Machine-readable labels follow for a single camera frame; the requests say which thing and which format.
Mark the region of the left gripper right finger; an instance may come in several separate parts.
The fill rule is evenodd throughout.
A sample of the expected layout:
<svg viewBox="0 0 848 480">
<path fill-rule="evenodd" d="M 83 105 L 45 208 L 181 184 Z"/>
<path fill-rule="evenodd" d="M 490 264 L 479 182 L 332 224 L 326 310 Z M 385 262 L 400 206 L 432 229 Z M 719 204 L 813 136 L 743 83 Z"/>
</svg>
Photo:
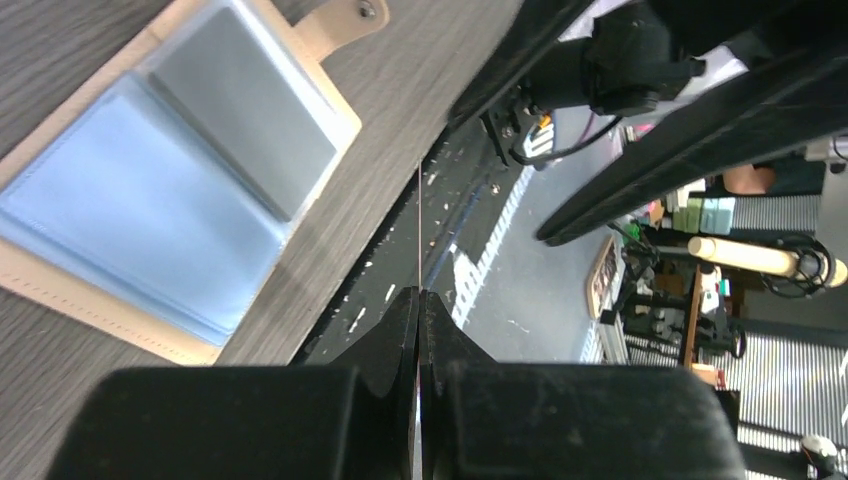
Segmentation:
<svg viewBox="0 0 848 480">
<path fill-rule="evenodd" d="M 504 363 L 423 292 L 427 479 L 742 479 L 715 391 L 681 368 Z"/>
</svg>

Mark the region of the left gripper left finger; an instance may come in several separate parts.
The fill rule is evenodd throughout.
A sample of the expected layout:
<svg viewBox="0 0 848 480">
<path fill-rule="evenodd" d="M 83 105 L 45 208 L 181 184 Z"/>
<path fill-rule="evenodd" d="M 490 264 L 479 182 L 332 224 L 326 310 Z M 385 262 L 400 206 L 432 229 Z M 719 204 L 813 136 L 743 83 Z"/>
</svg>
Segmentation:
<svg viewBox="0 0 848 480">
<path fill-rule="evenodd" d="M 332 362 L 118 370 L 86 398 L 51 479 L 408 479 L 420 293 Z"/>
</svg>

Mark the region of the black credit card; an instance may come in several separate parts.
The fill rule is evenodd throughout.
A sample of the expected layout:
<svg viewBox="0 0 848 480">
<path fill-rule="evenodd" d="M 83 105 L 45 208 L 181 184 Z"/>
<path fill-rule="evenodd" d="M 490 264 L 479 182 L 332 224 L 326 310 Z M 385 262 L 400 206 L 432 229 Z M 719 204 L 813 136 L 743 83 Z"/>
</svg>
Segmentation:
<svg viewBox="0 0 848 480">
<path fill-rule="evenodd" d="M 422 209 L 423 209 L 423 162 L 419 163 L 417 173 L 417 200 L 416 200 L 416 231 L 417 231 L 417 287 L 421 292 L 423 286 L 423 233 L 422 233 Z"/>
</svg>

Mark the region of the beige card holder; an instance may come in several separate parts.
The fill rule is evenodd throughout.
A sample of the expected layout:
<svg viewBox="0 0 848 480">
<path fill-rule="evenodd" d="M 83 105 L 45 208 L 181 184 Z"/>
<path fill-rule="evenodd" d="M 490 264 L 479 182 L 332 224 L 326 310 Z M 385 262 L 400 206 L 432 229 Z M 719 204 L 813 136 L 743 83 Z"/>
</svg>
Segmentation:
<svg viewBox="0 0 848 480">
<path fill-rule="evenodd" d="M 2 286 L 213 364 L 361 130 L 323 61 L 389 18 L 172 2 L 3 158 Z"/>
</svg>

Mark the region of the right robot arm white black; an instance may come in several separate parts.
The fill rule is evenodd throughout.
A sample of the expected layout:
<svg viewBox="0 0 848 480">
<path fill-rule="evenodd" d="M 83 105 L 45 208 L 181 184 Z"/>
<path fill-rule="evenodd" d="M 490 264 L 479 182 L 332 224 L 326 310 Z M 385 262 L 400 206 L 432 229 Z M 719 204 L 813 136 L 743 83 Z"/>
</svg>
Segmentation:
<svg viewBox="0 0 848 480">
<path fill-rule="evenodd" d="M 626 1 L 589 36 L 561 35 L 585 1 L 526 1 L 451 107 L 446 128 L 478 118 L 502 160 L 541 115 L 587 106 L 615 122 L 677 99 L 724 47 L 741 74 L 669 112 L 537 229 L 567 244 L 672 189 L 768 160 L 847 129 L 843 1 Z"/>
</svg>

